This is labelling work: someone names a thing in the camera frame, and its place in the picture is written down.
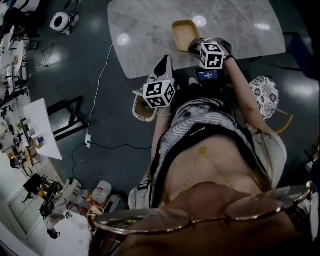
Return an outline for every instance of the white bottle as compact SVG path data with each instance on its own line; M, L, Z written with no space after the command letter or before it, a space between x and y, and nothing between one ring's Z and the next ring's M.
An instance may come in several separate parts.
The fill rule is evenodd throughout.
M76 204L76 199L77 199L80 192L81 192L81 188L78 186L75 187L73 193L70 195L69 204L67 206L68 209Z
M89 195L89 191L85 189L78 194L78 196L75 199L75 204L77 208L81 209L86 206L86 200L88 195Z
M103 204L108 198L111 190L112 190L112 186L110 185L110 183L104 180L101 180L99 182L99 185L93 191L93 194L92 194L93 201L97 202L99 205Z

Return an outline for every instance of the glasses lens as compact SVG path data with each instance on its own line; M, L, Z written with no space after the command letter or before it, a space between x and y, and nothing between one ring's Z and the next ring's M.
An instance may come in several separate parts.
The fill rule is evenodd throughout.
M259 219L301 203L311 193L311 187L311 182L308 182L246 197L229 205L225 213L234 220Z
M169 232L182 229L188 223L188 214L176 209L123 210L94 219L97 228L122 235Z

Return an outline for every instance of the white robot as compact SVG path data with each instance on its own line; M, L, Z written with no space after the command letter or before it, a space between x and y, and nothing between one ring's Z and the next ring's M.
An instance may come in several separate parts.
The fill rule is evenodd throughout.
M76 0L73 12L66 13L64 11L71 3L71 1L68 1L64 7L64 11L57 12L54 15L53 19L50 22L50 28L61 34L67 34L68 36L71 35L72 27L74 27L80 19L79 14L76 13L76 9L77 6L80 5L82 11L83 7L81 5L81 2L82 0Z

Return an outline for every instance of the power outlet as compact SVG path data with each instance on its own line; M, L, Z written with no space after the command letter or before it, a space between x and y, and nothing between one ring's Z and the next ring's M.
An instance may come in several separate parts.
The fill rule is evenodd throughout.
M87 147L87 148L91 148L91 135L90 134L86 134L85 135L85 146Z

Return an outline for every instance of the black cable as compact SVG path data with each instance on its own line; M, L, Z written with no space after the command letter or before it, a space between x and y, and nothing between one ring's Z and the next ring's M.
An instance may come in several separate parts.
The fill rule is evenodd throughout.
M128 146L128 147L130 147L130 148L132 148L134 150L149 150L149 149L152 148L151 146L150 147L145 147L145 148L144 147L135 147L135 146L131 146L129 144L123 144L123 145L115 146L115 147L108 147L108 146L101 146L101 145L99 145L97 143L90 143L90 142L88 142L88 143L91 144L91 145L96 145L96 146L98 146L100 148L107 149L107 150L115 150L115 149L119 149L119 148L122 148L122 147L125 147L125 146Z
M104 148L104 149L107 149L107 150L116 150L116 149L119 149L119 148L122 148L122 147L130 147L130 148L132 148L132 149L134 149L134 150L150 150L152 147L150 146L150 147L145 147L145 148L143 148L143 147L135 147L135 146L131 146L131 145L129 145L129 144L123 144L123 145L120 145L120 146L115 146L115 147L108 147L108 146L102 146L102 145L99 145L99 144L97 144L97 143L90 143L90 142L88 142L89 144L91 144L91 145L95 145L95 146L97 146L97 147L100 147L100 148ZM87 144L85 144L85 143L81 143L80 145L78 145L77 147L75 147L74 148L74 150L72 151L72 153L71 153L71 158L72 158L72 161L73 161L73 166L72 166L72 179L71 179L71 182L74 180L74 169L75 169L75 167L76 167L76 161L75 161L75 159L74 159L74 153L75 153L75 151L77 150L77 149L79 149L82 145L87 145Z
M59 206L67 205L67 199L64 199L64 203L55 206L53 209L56 209Z

